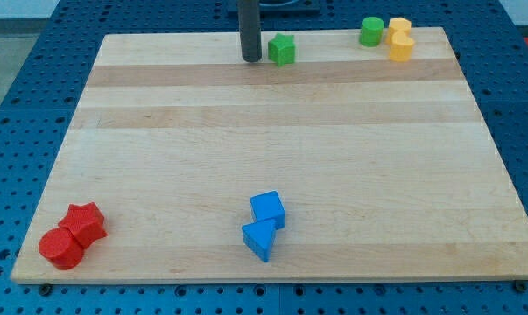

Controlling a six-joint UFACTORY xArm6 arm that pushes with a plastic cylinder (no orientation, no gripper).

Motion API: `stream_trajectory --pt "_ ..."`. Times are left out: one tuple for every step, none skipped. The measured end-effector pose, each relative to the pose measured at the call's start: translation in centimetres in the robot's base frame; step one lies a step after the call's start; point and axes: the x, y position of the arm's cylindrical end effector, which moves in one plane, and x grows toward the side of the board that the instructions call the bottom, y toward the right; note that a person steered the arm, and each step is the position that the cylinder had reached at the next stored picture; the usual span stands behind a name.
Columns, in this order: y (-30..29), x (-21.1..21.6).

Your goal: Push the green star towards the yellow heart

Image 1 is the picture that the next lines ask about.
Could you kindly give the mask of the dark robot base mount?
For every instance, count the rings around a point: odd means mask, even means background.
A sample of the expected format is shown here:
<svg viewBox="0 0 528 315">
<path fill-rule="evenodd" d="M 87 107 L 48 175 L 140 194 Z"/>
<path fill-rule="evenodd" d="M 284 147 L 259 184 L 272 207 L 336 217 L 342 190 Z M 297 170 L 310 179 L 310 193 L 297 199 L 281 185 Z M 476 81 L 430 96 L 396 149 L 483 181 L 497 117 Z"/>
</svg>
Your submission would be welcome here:
<svg viewBox="0 0 528 315">
<path fill-rule="evenodd" d="M 259 5 L 258 11 L 261 17 L 294 13 L 318 14 L 320 12 L 319 0 L 227 0 L 224 3 L 226 12 L 230 16 L 237 15 L 239 5 L 254 7 L 255 4 Z"/>
</svg>

